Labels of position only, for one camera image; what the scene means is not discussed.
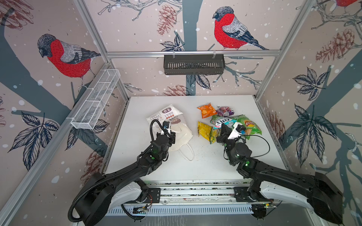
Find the purple candy packet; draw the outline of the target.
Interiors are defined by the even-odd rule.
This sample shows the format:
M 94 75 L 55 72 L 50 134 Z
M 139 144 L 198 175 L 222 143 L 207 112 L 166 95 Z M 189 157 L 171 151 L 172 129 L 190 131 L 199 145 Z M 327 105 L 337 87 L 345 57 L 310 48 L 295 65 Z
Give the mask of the purple candy packet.
M 221 106 L 217 109 L 216 112 L 220 117 L 228 117 L 234 115 L 234 110 L 228 106 Z

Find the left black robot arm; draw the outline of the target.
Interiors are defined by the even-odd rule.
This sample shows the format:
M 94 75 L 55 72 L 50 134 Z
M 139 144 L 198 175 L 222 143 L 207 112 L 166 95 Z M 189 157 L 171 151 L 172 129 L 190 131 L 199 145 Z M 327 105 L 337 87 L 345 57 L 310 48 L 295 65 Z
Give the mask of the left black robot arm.
M 96 225 L 108 212 L 116 193 L 154 172 L 168 158 L 168 149 L 175 140 L 175 132 L 158 133 L 147 149 L 137 156 L 135 163 L 113 173 L 92 175 L 73 200 L 68 210 L 68 220 L 82 221 L 86 226 Z

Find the white printed paper bag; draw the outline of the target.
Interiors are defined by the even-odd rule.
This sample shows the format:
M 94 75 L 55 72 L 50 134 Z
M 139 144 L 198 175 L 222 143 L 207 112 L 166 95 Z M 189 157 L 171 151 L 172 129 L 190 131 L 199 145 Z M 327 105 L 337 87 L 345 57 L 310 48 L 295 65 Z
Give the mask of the white printed paper bag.
M 149 124 L 153 120 L 158 120 L 162 125 L 165 121 L 169 122 L 169 133 L 175 135 L 175 143 L 169 148 L 169 151 L 178 151 L 186 160 L 193 161 L 195 154 L 189 142 L 193 137 L 192 131 L 187 125 L 183 112 L 177 109 L 174 105 L 169 105 L 162 108 L 160 111 L 149 116 L 147 119 Z M 188 158 L 182 148 L 188 147 L 191 153 L 191 158 Z

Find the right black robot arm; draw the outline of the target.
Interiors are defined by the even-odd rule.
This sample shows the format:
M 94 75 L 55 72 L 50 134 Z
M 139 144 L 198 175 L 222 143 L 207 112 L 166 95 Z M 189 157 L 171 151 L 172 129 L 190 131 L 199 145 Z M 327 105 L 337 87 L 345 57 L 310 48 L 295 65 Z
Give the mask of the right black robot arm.
M 233 130 L 223 124 L 216 138 L 223 144 L 229 164 L 251 180 L 249 187 L 234 188 L 237 202 L 252 204 L 253 216 L 258 219 L 267 216 L 268 204 L 280 200 L 310 209 L 330 223 L 343 224 L 343 194 L 326 175 L 295 173 L 253 158 L 246 143 L 239 141 L 244 138 L 243 128 L 238 125 L 234 130 L 236 137 L 230 139 Z

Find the white mesh wall basket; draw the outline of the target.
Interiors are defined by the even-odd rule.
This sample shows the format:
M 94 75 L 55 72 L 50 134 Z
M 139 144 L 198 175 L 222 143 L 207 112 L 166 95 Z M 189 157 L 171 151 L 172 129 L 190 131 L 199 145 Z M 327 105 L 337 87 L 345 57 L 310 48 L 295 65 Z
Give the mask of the white mesh wall basket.
M 120 73 L 117 69 L 105 69 L 100 71 L 99 79 L 90 89 L 88 97 L 71 121 L 71 124 L 75 129 L 93 130 L 95 128 L 119 78 Z

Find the orange snack packet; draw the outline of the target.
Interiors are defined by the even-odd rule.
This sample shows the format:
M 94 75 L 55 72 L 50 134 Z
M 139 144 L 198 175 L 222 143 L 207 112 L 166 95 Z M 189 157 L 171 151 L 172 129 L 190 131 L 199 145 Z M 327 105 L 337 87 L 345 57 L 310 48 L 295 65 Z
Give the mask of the orange snack packet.
M 201 111 L 201 116 L 203 119 L 217 115 L 217 111 L 214 109 L 211 103 L 200 106 L 198 109 Z

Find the green Fox's candy packet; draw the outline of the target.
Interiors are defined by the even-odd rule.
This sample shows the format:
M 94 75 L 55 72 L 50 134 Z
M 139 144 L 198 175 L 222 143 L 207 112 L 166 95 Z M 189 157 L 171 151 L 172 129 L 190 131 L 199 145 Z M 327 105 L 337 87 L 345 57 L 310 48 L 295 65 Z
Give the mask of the green Fox's candy packet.
M 220 136 L 221 129 L 212 129 L 209 134 L 210 144 L 217 142 L 217 137 Z

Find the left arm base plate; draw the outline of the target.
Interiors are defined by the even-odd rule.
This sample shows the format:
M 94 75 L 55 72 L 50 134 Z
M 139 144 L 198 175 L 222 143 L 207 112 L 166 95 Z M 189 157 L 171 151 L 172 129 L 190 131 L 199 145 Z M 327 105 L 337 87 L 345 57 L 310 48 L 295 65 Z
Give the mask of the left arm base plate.
M 142 190 L 140 196 L 133 201 L 134 203 L 159 203 L 161 197 L 160 188 L 149 188 Z

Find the yellow snack packet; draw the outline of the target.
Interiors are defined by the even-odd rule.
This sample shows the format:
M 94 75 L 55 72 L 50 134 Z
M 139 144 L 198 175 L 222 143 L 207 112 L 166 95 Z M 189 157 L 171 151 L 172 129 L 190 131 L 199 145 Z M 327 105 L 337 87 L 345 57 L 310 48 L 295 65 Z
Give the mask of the yellow snack packet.
M 202 136 L 207 141 L 210 141 L 210 133 L 213 127 L 198 121 L 198 136 Z

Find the aluminium mounting rail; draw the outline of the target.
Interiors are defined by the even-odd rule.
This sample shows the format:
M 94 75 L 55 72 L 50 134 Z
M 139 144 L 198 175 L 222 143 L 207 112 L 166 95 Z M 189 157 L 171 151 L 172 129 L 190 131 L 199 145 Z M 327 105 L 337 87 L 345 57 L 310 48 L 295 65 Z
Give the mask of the aluminium mounting rail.
M 221 181 L 146 181 L 150 190 L 159 188 L 152 196 L 153 204 L 160 205 L 203 205 L 237 204 L 235 187 L 248 188 L 251 179 Z

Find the green white snack packet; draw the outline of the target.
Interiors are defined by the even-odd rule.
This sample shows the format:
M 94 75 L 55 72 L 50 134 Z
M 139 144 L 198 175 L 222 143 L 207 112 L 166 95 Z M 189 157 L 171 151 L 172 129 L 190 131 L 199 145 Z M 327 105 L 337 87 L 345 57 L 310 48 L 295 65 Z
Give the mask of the green white snack packet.
M 230 127 L 235 122 L 236 122 L 235 119 L 228 118 L 228 117 L 222 117 L 222 116 L 219 116 L 219 115 L 213 115 L 211 120 L 210 120 L 210 123 L 214 125 L 213 129 L 220 129 L 223 124 Z

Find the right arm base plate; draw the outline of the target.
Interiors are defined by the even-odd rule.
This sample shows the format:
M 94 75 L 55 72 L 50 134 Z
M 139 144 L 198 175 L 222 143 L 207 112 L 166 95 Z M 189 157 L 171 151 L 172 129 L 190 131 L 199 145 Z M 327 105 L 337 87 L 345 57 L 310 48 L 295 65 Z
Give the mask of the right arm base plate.
M 273 199 L 267 199 L 260 192 L 252 190 L 250 187 L 237 186 L 233 188 L 236 202 L 273 202 Z

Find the green chips bag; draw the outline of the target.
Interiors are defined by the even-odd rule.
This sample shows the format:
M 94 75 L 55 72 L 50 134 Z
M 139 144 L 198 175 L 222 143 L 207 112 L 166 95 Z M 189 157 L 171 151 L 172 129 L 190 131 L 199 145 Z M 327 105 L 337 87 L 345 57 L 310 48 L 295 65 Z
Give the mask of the green chips bag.
M 240 122 L 242 125 L 244 125 L 246 127 L 246 129 L 245 129 L 245 134 L 247 135 L 246 139 L 250 139 L 251 135 L 262 135 L 262 131 L 257 126 L 257 124 L 254 123 L 252 120 L 250 120 L 245 115 L 238 115 L 238 116 L 234 117 L 233 119 L 236 120 L 236 122 Z

